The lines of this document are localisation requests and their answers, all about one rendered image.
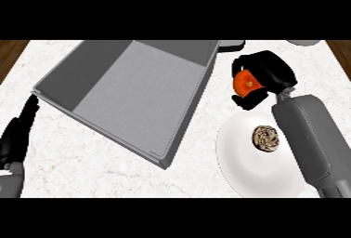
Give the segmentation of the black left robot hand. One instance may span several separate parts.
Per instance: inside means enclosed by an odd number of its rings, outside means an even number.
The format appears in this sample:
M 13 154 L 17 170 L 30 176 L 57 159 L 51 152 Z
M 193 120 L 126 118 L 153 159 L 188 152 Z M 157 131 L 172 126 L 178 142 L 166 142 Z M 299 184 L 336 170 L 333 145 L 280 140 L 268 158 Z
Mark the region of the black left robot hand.
M 38 98 L 30 95 L 20 114 L 10 119 L 0 137 L 0 170 L 7 170 L 11 163 L 25 161 L 29 131 L 38 109 Z

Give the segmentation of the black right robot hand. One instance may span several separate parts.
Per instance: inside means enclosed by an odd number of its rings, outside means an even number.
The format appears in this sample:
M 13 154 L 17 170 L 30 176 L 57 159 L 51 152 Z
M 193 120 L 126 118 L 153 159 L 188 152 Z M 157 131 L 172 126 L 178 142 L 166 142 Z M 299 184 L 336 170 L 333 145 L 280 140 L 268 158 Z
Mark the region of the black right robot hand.
M 238 71 L 249 70 L 262 88 L 253 90 L 244 98 L 235 92 L 231 96 L 235 104 L 244 109 L 252 110 L 268 96 L 268 92 L 278 95 L 297 81 L 293 71 L 283 59 L 268 50 L 249 55 L 240 55 L 231 63 L 231 76 Z

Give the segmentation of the orange squash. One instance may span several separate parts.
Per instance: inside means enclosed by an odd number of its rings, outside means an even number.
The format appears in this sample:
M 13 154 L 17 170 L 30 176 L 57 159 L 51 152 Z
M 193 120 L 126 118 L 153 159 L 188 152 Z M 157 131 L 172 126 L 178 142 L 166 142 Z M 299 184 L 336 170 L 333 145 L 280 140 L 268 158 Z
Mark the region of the orange squash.
M 247 94 L 262 88 L 263 86 L 258 82 L 249 70 L 241 70 L 237 72 L 233 78 L 233 89 L 235 94 L 244 98 Z

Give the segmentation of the white plate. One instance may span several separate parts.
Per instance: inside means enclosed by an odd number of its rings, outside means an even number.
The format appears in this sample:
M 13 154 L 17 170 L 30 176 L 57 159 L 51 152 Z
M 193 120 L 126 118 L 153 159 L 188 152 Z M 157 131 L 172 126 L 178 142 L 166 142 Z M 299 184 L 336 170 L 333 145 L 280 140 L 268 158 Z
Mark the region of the white plate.
M 258 126 L 277 130 L 280 146 L 259 151 L 252 144 Z M 281 130 L 263 112 L 237 112 L 224 121 L 216 137 L 216 159 L 224 178 L 241 197 L 296 197 L 303 178 Z

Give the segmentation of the large grey open box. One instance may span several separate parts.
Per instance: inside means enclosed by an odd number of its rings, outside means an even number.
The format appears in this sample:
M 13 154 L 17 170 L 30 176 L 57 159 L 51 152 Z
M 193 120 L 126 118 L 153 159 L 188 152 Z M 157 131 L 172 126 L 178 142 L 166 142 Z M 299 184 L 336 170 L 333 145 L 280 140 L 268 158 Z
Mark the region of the large grey open box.
M 32 94 L 168 168 L 202 97 L 216 40 L 85 40 Z

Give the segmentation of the grey round object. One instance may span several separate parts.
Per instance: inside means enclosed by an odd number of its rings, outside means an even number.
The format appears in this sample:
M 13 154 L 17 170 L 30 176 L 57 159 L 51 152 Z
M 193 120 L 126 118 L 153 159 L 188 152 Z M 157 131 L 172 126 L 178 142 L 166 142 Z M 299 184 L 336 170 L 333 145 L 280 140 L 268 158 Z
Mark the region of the grey round object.
M 290 44 L 294 46 L 312 46 L 315 45 L 321 40 L 286 40 Z

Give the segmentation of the small grey block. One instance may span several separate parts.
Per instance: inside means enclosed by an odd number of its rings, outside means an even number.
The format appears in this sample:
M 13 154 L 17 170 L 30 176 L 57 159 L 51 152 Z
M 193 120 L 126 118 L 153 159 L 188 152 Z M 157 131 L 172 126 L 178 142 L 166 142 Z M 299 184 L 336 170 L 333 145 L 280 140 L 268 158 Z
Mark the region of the small grey block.
M 224 52 L 234 52 L 243 49 L 244 40 L 221 40 L 218 51 Z

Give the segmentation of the brown round cookie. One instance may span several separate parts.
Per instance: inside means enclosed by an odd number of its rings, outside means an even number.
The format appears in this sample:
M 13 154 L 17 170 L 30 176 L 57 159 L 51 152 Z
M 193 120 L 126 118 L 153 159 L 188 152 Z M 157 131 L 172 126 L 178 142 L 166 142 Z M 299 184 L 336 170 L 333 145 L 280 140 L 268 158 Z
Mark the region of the brown round cookie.
M 274 152 L 280 146 L 277 130 L 271 126 L 258 126 L 252 132 L 252 144 L 262 152 Z

